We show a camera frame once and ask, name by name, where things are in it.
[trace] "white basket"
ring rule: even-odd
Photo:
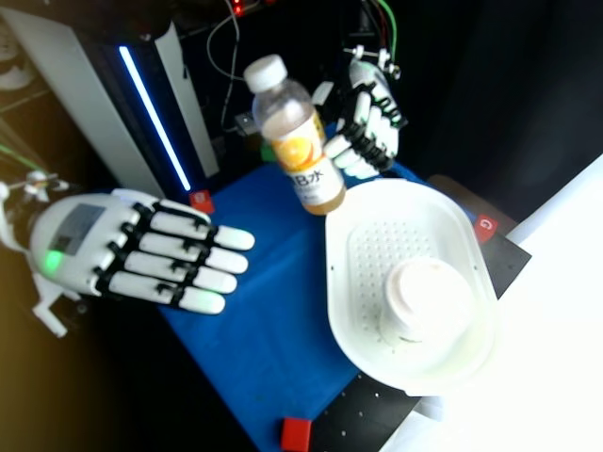
[[[361,184],[327,217],[326,242],[329,322],[362,371],[409,395],[438,396],[483,364],[495,339],[497,298],[471,222],[455,202],[401,179]],[[418,256],[447,262],[473,292],[474,320],[448,347],[391,347],[379,332],[386,275]]]

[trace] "green object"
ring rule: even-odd
[[[262,147],[260,148],[260,154],[262,155],[263,162],[276,162],[276,155],[274,155],[274,150],[272,146],[269,145],[266,141],[262,143]]]
[[[46,254],[46,259],[44,260],[44,270],[46,270],[46,272],[50,275],[55,274],[62,260],[62,252],[56,250],[48,251],[48,254]]]
[[[392,59],[396,58],[396,46],[398,45],[398,24],[396,24],[396,16],[392,8],[387,5],[385,0],[377,0],[379,4],[385,9],[385,12],[389,16],[389,21],[392,23]]]
[[[8,155],[9,157],[14,158],[19,163],[21,163],[22,165],[25,165],[26,167],[28,167],[32,170],[38,170],[43,173],[46,172],[46,170],[44,168],[42,168],[40,165],[38,165],[37,163],[32,162],[28,158],[25,158],[22,155],[20,155],[19,153],[15,153],[11,148],[8,148],[7,146],[5,146],[2,143],[0,143],[0,153],[4,153],[4,154]]]

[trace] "red cube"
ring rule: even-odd
[[[312,421],[286,417],[283,421],[281,448],[286,452],[308,452]]]

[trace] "bright white floor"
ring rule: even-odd
[[[603,451],[603,156],[509,238],[532,259],[498,302],[490,361],[382,452]]]

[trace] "green light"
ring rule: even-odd
[[[63,260],[63,253],[60,251],[52,250],[46,254],[46,260],[44,261],[44,268],[46,272],[51,275],[57,271],[60,266],[60,261]]]

